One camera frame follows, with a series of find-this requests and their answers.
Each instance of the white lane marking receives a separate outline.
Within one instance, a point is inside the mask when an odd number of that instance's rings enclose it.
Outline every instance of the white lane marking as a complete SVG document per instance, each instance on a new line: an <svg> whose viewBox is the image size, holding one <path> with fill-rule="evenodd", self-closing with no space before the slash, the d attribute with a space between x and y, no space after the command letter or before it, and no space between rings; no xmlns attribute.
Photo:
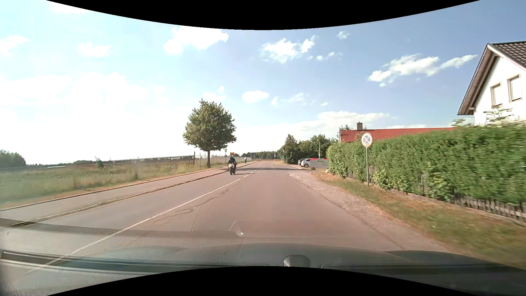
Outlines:
<svg viewBox="0 0 526 296"><path fill-rule="evenodd" d="M35 267L35 268L33 268L33 269L31 269L31 270L25 272L24 274L28 274L28 273L33 272L33 271L35 271L35 270L37 270L37 269L40 269L40 268L42 268L42 267L46 267L46 266L48 266L48 265L50 265L50 264L53 264L53 263L55 263L55 262L57 262L57 261L59 261L59 260L65 258L65 257L67 257L67 256L71 256L71 255L73 255L73 254L75 254L75 253L77 253L77 252L82 251L82 250L85 249L85 248L88 248L88 247L90 247L90 246L92 246L92 245L95 245L95 244L97 244L97 243L99 243L99 242L101 242L101 241L105 241L105 240L107 240L107 239L109 239L109 238L111 238L111 237L113 237L113 236L115 236L115 235L118 235L119 233L125 232L126 230L128 230L128 229L130 229L130 228L133 228L133 227L135 227L135 226L137 226L137 225L139 225L139 224L142 224L142 223L144 223L144 222L146 222L146 221L148 221L148 220L151 220L151 219L153 219L153 218L155 218L155 217L159 217L159 216L161 216L161 215L163 215L163 214L166 214L166 213L168 213L168 212L170 212L170 211L173 211L173 210L175 210L176 208L179 208L179 207L181 207L181 206L183 206L183 205L185 205L185 204L188 204L188 203L190 203L190 202L192 202L192 201L194 201L194 200L200 199L200 198L202 198L203 196L206 196L206 195L209 195L209 194L211 194L211 193L213 193L213 192L216 192L216 191L218 191L219 189L224 188L224 187L226 187L226 186L228 186L228 185L230 185L230 184L232 184L232 183L235 183L235 182L237 182L237 181L239 181L239 180L241 180L241 179L237 179L237 180L235 180L235 181L233 181L233 182L230 182L230 183L226 184L225 186L221 186L221 187L219 187L218 189L215 189L215 190L212 190L212 191L210 191L210 192L208 192L208 193L205 193L205 194L201 195L201 196L198 197L198 198L194 198L194 199L191 200L191 201L187 201L187 202L185 202L185 203L183 203L183 204L180 204L180 205L178 205L178 206L176 206L176 207L174 207L174 208L171 208L171 209L169 209L169 210L166 210L166 211L164 211L164 212L162 212L162 213L160 213L160 214L157 214L157 215L155 215L155 216L152 216L152 217L150 217L150 218L148 218L148 219L144 219L144 220L142 220L142 221L140 221L140 222L138 222L138 223L133 224L132 226L128 226L128 227L126 227L126 228L124 228L124 229L122 229L122 230L119 230L119 231L117 231L117 232L115 232L115 233L113 233L113 234L110 234L110 235L108 235L108 236L106 236L106 237L104 237L104 238L101 238L101 239L98 240L98 241L92 242L92 243L87 244L87 245L85 245L85 246L83 246L83 247L81 247L81 248L78 248L77 250L75 250L75 251L73 251L73 252L71 252L71 253L68 253L68 254L66 254L66 255L62 255L62 256L60 256L59 258L57 258L57 259L55 259L55 260L53 260L53 261L50 261L50 262L48 262L48 263L46 263L46 264L42 264L42 265L40 265L40 266L38 266L38 267Z"/></svg>
<svg viewBox="0 0 526 296"><path fill-rule="evenodd" d="M289 167L293 167L293 168L295 168L296 170L301 170L300 168L295 167L295 166L292 166L292 165L290 165L290 164L287 164L287 165L288 165Z"/></svg>

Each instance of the white cloud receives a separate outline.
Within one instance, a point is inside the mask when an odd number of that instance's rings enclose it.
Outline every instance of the white cloud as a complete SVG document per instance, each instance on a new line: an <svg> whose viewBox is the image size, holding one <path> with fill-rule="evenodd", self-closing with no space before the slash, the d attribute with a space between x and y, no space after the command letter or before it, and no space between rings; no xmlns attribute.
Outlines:
<svg viewBox="0 0 526 296"><path fill-rule="evenodd" d="M338 33L338 35L336 35L338 38L340 38L340 40L343 40L343 39L347 39L347 36L351 35L351 33L347 32L347 31L340 31L340 33Z"/></svg>
<svg viewBox="0 0 526 296"><path fill-rule="evenodd" d="M16 47L19 44L22 44L24 42L27 42L28 39L19 36L19 35L11 35L6 37L5 39L0 39L0 54L10 56L11 52L9 51L11 48Z"/></svg>
<svg viewBox="0 0 526 296"><path fill-rule="evenodd" d="M118 73L0 80L0 103L0 124L11 126L0 142L28 163L199 154L181 136L194 106L175 105L169 96L156 100ZM48 108L34 112L35 105ZM169 137L160 126L170 126ZM145 136L156 145L141 141Z"/></svg>
<svg viewBox="0 0 526 296"><path fill-rule="evenodd" d="M425 124L413 124L413 125L393 125L388 126L386 129L423 129L427 127Z"/></svg>
<svg viewBox="0 0 526 296"><path fill-rule="evenodd" d="M68 6L60 3L51 2L50 4L51 10L57 13L63 13L63 14L82 14L85 12L88 12L89 10Z"/></svg>
<svg viewBox="0 0 526 296"><path fill-rule="evenodd" d="M217 95L215 93L204 93L202 95L202 97L203 97L203 99L205 101L219 103L219 102L223 101L227 96L225 96L225 95Z"/></svg>
<svg viewBox="0 0 526 296"><path fill-rule="evenodd" d="M316 57L316 59L321 62L321 61L327 60L328 58L330 58L332 56L341 57L341 56L343 56L343 53L341 53L341 52L338 52L338 53L330 52L326 57L323 57L323 56L319 55L319 56Z"/></svg>
<svg viewBox="0 0 526 296"><path fill-rule="evenodd" d="M419 54L412 54L403 56L399 59L392 60L391 62L382 66L388 67L387 70L374 71L367 78L367 80L380 82L380 87L383 87L389 83L393 83L399 76L413 74L425 74L426 76L432 76L437 74L440 70L448 67L459 68L466 62L476 57L476 55L465 55L463 57L455 57L440 65L437 65L438 61L440 60L437 56L429 56L417 59L418 56Z"/></svg>
<svg viewBox="0 0 526 296"><path fill-rule="evenodd" d="M327 137L336 137L338 127L356 122L367 122L374 125L380 119L390 118L386 113L359 114L354 112L323 112L316 120L302 121L298 123L280 123L265 126L243 126L235 132L238 142L231 144L232 150L250 151L253 143L259 143L261 150L279 149L287 134L291 134L298 140L306 140L313 135L324 134Z"/></svg>
<svg viewBox="0 0 526 296"><path fill-rule="evenodd" d="M287 100L288 102L304 102L305 101L305 94L299 93L291 97Z"/></svg>
<svg viewBox="0 0 526 296"><path fill-rule="evenodd" d="M266 43L263 45L261 57L266 62L279 63L300 58L314 46L315 37L316 35L310 39L305 39L302 43L292 43L291 41L287 41L286 38L276 43Z"/></svg>
<svg viewBox="0 0 526 296"><path fill-rule="evenodd" d="M192 45L197 50L205 50L219 41L227 42L228 33L221 29L181 26L172 28L174 38L164 44L168 54L179 54L187 45Z"/></svg>
<svg viewBox="0 0 526 296"><path fill-rule="evenodd" d="M87 56L102 57L108 53L110 47L111 45L93 46L91 42L86 42L86 44L80 43L77 48Z"/></svg>
<svg viewBox="0 0 526 296"><path fill-rule="evenodd" d="M268 98L268 93L262 91L245 92L242 96L246 103L256 103Z"/></svg>
<svg viewBox="0 0 526 296"><path fill-rule="evenodd" d="M159 85L159 86L156 86L154 87L154 92L157 93L157 94L161 94L165 91L165 87L162 86L162 85Z"/></svg>

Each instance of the car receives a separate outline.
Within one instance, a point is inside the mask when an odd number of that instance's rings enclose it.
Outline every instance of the car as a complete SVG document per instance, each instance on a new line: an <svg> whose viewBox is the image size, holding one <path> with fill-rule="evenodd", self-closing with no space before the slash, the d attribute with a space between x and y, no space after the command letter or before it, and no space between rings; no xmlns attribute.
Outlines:
<svg viewBox="0 0 526 296"><path fill-rule="evenodd" d="M311 159L304 159L304 160L301 161L300 165L303 166L303 167L309 167L310 160Z"/></svg>

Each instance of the hedge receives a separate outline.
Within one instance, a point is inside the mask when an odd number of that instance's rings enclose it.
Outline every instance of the hedge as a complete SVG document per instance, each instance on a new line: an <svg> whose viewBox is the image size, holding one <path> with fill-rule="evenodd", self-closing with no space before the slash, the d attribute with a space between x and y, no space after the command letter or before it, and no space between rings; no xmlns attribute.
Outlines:
<svg viewBox="0 0 526 296"><path fill-rule="evenodd" d="M366 181L359 141L327 150L329 171ZM372 181L450 200L455 194L520 204L526 199L526 127L521 123L456 127L373 142Z"/></svg>

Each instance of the motorcyclist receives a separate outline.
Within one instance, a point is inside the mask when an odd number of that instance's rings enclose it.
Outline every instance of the motorcyclist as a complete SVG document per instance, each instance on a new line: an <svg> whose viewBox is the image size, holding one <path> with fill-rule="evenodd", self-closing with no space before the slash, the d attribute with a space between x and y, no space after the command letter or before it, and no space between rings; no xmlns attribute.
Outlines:
<svg viewBox="0 0 526 296"><path fill-rule="evenodd" d="M233 163L234 164L234 170L237 168L237 162L236 162L236 158L233 157L232 155L230 156L230 159L228 160L228 163Z"/></svg>

